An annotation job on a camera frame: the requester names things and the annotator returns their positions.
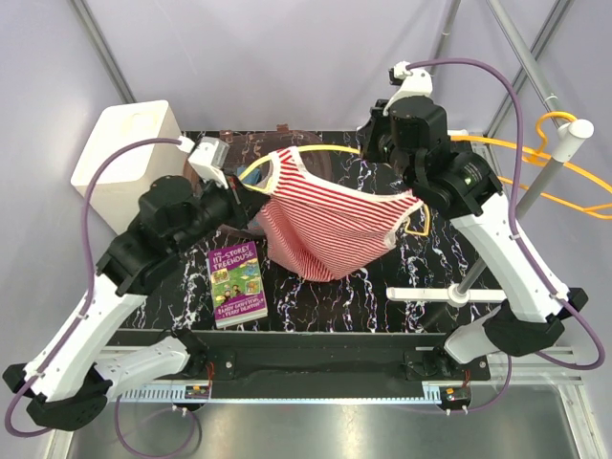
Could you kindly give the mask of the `red white striped top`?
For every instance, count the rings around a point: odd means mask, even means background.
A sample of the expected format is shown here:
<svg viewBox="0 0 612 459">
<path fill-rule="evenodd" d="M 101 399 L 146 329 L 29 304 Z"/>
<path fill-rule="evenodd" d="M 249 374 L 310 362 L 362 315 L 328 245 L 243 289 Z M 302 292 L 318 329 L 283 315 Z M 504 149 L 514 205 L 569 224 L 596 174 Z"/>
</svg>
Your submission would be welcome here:
<svg viewBox="0 0 612 459">
<path fill-rule="evenodd" d="M 338 280 L 396 247 L 396 231 L 423 202 L 410 191 L 377 195 L 311 173 L 296 147 L 269 155 L 269 202 L 256 216 L 268 257 L 313 282 Z"/>
</svg>

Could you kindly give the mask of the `orange plastic hanger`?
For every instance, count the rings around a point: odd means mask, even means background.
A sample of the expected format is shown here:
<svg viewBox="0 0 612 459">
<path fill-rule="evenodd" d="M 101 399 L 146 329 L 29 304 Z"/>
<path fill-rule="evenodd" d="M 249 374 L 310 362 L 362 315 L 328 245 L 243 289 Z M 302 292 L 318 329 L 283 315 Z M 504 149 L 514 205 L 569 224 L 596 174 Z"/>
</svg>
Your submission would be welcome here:
<svg viewBox="0 0 612 459">
<path fill-rule="evenodd" d="M 565 121 L 574 122 L 577 121 L 578 118 L 573 114 L 563 111 L 552 111 L 543 114 L 535 123 L 535 132 L 541 139 L 541 144 L 538 149 L 533 149 L 529 146 L 524 146 L 522 148 L 522 162 L 526 164 L 531 164 L 538 167 L 543 167 L 547 164 L 548 160 L 552 159 L 552 156 L 544 152 L 544 147 L 548 144 L 548 136 L 542 129 L 542 123 L 548 119 L 560 119 Z M 453 135 L 450 136 L 450 139 L 454 142 L 476 142 L 482 143 L 484 145 L 493 145 L 504 147 L 508 149 L 515 150 L 516 144 L 514 142 L 499 140 L 495 138 L 487 138 L 483 136 L 473 136 L 473 135 L 459 135 L 458 131 L 454 131 Z M 565 162 L 563 166 L 573 173 L 579 175 L 580 177 L 586 179 L 587 181 L 599 186 L 608 194 L 611 194 L 611 185 L 607 183 L 602 178 L 597 175 L 587 171 L 586 169 L 577 166 L 571 162 Z M 611 213 L 608 212 L 611 210 L 611 203 L 595 205 L 590 207 L 579 206 L 578 204 L 572 203 L 570 201 L 563 200 L 558 198 L 557 196 L 551 195 L 546 192 L 541 192 L 540 196 L 553 201 L 559 205 L 565 206 L 572 210 L 575 210 L 579 213 L 586 214 L 590 217 L 603 220 L 610 221 Z"/>
</svg>

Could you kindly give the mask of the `blue tank top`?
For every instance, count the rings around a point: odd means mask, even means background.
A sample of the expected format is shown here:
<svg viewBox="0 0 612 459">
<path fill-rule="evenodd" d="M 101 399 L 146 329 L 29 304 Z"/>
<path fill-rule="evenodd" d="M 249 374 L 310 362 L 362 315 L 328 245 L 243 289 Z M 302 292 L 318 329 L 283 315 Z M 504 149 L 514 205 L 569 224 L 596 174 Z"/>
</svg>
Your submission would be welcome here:
<svg viewBox="0 0 612 459">
<path fill-rule="evenodd" d="M 264 191 L 266 180 L 264 179 L 259 166 L 249 169 L 246 166 L 239 166 L 236 170 L 237 177 L 243 186 L 253 191 Z"/>
</svg>

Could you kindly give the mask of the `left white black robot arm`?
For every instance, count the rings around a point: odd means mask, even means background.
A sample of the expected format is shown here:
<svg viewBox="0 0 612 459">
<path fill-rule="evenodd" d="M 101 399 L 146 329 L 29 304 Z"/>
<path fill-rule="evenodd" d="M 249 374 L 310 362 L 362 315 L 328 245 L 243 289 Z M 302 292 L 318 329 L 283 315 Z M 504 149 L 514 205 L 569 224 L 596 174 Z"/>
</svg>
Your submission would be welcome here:
<svg viewBox="0 0 612 459">
<path fill-rule="evenodd" d="M 188 330 L 116 360 L 99 353 L 124 320 L 174 273 L 182 256 L 221 226 L 244 228 L 269 196 L 229 175 L 195 194 L 181 176 L 156 180 L 138 201 L 127 231 L 97 263 L 87 264 L 83 299 L 32 361 L 10 365 L 2 378 L 43 434 L 76 431 L 119 395 L 160 377 L 196 379 L 208 369 L 208 349 Z"/>
</svg>

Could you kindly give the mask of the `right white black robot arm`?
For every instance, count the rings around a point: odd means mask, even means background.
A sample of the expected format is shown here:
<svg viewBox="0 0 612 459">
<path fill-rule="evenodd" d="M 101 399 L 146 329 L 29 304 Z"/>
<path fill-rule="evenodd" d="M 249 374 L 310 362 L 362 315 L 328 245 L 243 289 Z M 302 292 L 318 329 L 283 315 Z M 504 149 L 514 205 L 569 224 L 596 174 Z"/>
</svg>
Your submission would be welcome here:
<svg viewBox="0 0 612 459">
<path fill-rule="evenodd" d="M 536 272 L 521 250 L 526 236 L 509 222 L 500 181 L 482 157 L 452 146 L 445 109 L 426 96 L 379 99 L 359 132 L 362 157 L 388 164 L 417 198 L 449 220 L 506 296 L 484 317 L 450 332 L 416 371 L 451 380 L 486 354 L 522 357 L 555 344 L 562 321 L 585 306 L 587 293 L 549 271 Z"/>
</svg>

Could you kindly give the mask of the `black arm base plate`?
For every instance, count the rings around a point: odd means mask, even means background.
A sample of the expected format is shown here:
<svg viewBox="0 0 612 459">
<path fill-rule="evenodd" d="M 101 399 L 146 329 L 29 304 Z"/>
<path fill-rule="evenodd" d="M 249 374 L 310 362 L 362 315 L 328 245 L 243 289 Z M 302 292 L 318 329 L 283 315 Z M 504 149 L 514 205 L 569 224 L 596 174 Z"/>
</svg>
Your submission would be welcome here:
<svg viewBox="0 0 612 459">
<path fill-rule="evenodd" d="M 439 335 L 196 332 L 213 365 L 214 400 L 341 399 L 399 401 L 419 397 L 417 374 Z"/>
</svg>

